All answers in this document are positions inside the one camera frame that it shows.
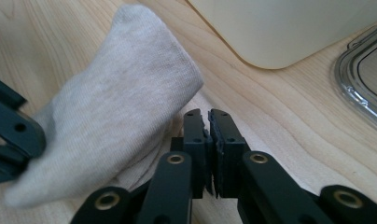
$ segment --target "fabric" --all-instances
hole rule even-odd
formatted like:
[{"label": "fabric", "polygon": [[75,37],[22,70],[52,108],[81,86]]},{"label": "fabric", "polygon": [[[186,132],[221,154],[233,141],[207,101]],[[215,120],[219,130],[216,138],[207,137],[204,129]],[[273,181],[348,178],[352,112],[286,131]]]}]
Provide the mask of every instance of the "fabric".
[{"label": "fabric", "polygon": [[6,190],[31,207],[104,185],[134,189],[149,179],[202,86],[200,72],[164,23],[140,5],[122,7],[91,65],[34,119],[47,148]]}]

